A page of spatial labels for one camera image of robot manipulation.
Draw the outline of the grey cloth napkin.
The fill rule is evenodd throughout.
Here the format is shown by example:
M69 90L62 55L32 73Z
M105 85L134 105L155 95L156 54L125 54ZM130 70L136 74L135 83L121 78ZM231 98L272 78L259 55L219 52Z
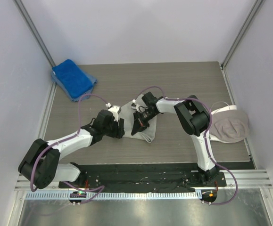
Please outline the grey cloth napkin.
M142 101L143 94L140 94L136 98L136 103L139 105L139 111L142 112L146 105ZM131 135L132 127L133 127L133 113L137 112L131 108L132 101L125 104L124 106L121 107L121 112L119 114L119 118L124 119L124 131L125 134L123 137L126 138L135 138L135 139L140 139L140 140L145 140L148 143L151 143L154 138L155 138L155 133L156 133L156 125L157 125L157 118L156 116L149 121L149 127L145 129L142 132L136 133L134 136Z

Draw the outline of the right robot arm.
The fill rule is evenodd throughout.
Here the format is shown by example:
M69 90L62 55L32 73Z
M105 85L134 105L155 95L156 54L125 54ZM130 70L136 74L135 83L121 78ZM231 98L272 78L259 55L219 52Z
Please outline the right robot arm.
M219 173L211 151L209 127L211 122L210 112L198 101L196 96L186 99L155 97L151 92L143 95L142 100L146 107L132 101L133 127L131 134L135 135L149 128L149 121L160 113L177 115L183 130L190 135L197 155L197 180L204 186L211 185Z

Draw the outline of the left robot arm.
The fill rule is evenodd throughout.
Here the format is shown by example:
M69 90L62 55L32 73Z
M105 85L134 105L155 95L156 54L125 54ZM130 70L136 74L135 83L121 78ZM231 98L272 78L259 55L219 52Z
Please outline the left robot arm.
M80 188L86 176L75 163L59 161L69 154L102 140L104 136L121 139L124 135L124 120L119 117L121 108L113 106L101 110L89 124L65 137L44 141L35 140L19 164L18 172L30 182L31 191L46 188L51 182L70 182Z

